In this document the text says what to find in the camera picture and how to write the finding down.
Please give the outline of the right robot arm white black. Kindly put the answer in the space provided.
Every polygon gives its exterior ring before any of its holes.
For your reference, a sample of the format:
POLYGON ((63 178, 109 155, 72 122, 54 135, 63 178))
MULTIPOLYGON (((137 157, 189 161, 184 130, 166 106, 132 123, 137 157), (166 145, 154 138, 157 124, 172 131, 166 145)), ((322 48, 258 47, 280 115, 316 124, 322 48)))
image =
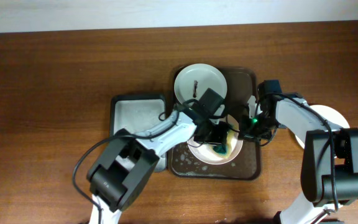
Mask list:
POLYGON ((343 128, 296 95, 251 96, 249 116, 240 125, 244 140, 270 141, 279 126, 304 144, 301 193, 273 218, 274 223, 319 223, 358 200, 358 128, 343 128))

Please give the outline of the pink white plate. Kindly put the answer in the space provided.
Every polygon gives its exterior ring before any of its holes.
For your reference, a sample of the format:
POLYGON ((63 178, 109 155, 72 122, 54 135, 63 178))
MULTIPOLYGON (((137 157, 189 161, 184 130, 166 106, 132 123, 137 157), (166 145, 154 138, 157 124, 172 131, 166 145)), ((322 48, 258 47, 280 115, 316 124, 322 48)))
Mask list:
MULTIPOLYGON (((239 130, 239 123, 231 115, 227 115, 225 118, 221 118, 219 120, 219 122, 220 121, 233 125, 233 128, 236 132, 239 130)), ((191 153, 197 159, 199 159, 202 162, 205 162, 207 164, 211 164, 211 165, 222 165, 222 164, 232 161, 240 153, 242 145, 243 145, 243 141, 238 139, 238 136, 237 136, 238 141, 237 141, 236 147, 234 148, 231 156, 227 159, 223 159, 223 158, 216 156, 212 152, 210 144, 195 142, 193 140, 193 138, 194 137, 191 137, 186 142, 191 153)))

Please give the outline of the green yellow sponge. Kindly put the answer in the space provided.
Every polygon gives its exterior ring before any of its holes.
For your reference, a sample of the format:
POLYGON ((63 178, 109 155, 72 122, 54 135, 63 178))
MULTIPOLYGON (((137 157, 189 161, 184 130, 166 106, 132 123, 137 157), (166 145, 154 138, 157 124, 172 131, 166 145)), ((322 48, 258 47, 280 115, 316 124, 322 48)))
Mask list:
POLYGON ((236 147, 237 136, 238 132, 234 130, 233 125, 220 121, 211 135, 212 152, 220 158, 229 158, 236 147))

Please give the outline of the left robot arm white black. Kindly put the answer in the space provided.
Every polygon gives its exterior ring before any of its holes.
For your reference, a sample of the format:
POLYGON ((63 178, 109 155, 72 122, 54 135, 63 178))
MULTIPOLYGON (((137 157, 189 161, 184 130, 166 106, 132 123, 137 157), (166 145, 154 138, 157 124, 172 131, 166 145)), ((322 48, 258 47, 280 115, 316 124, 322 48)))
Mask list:
POLYGON ((145 188, 162 155, 190 139, 225 146, 228 126, 194 109, 174 110, 154 127, 137 133, 119 130, 89 169, 94 203, 91 223, 118 223, 145 188))

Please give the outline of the white plate front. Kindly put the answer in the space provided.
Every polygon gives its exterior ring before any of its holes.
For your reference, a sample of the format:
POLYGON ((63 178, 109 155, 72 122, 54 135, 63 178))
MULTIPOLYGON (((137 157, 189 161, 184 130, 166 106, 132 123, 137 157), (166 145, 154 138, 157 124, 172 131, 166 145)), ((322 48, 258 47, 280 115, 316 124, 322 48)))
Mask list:
MULTIPOLYGON (((322 124, 318 117, 302 107, 293 103, 286 103, 287 114, 280 115, 277 118, 285 124, 295 135, 298 144, 304 149, 306 141, 306 132, 314 130, 325 130, 327 128, 322 124)), ((341 113, 333 108, 324 105, 312 105, 310 108, 318 113, 324 121, 327 121, 333 131, 339 131, 341 128, 350 128, 349 123, 341 113)))

